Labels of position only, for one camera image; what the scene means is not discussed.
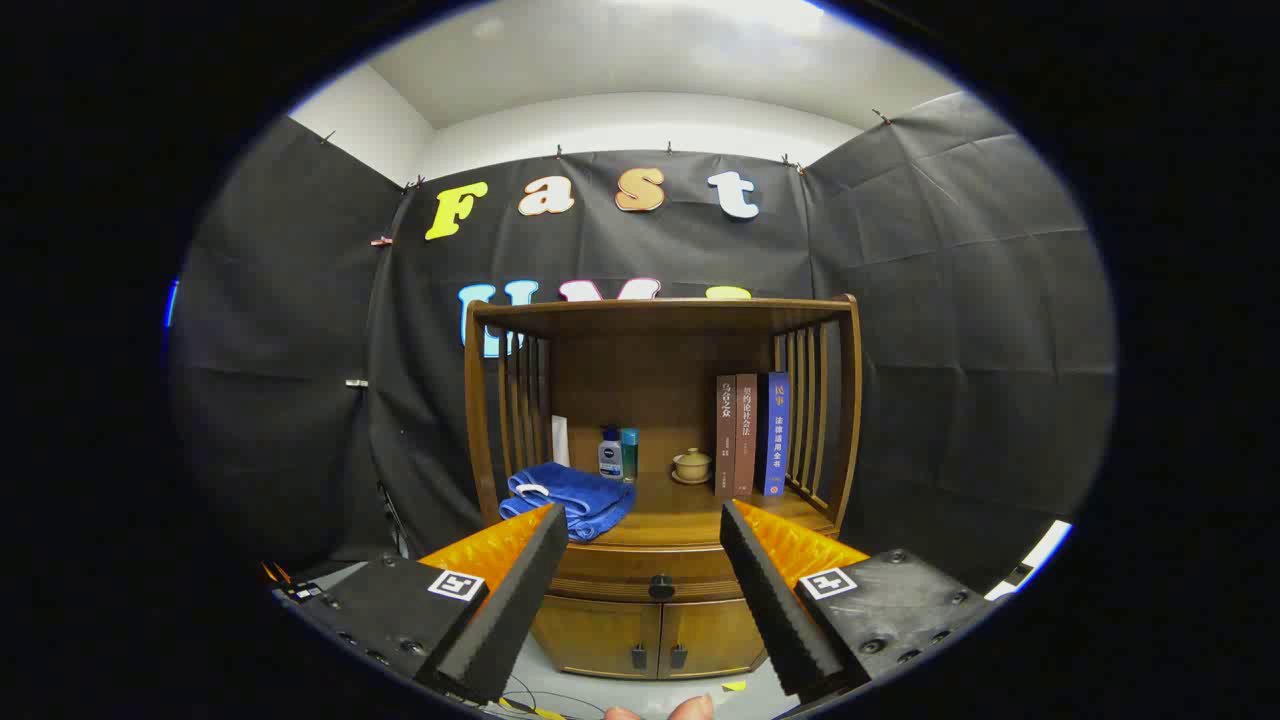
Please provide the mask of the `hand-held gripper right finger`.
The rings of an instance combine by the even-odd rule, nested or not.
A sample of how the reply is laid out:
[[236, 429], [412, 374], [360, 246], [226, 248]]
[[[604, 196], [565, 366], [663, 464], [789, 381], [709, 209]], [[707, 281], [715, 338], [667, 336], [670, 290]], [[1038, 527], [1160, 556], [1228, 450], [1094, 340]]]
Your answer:
[[722, 507], [719, 542], [782, 691], [800, 701], [896, 676], [995, 610], [910, 550], [864, 553], [737, 500]]

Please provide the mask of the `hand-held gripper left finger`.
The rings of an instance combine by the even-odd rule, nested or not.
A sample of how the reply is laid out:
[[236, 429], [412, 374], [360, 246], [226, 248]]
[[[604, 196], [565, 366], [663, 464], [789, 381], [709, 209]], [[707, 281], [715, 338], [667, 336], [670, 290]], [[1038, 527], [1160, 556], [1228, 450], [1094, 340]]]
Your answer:
[[323, 588], [279, 584], [302, 626], [402, 682], [486, 705], [499, 700], [568, 546], [548, 503], [419, 560], [384, 556]]

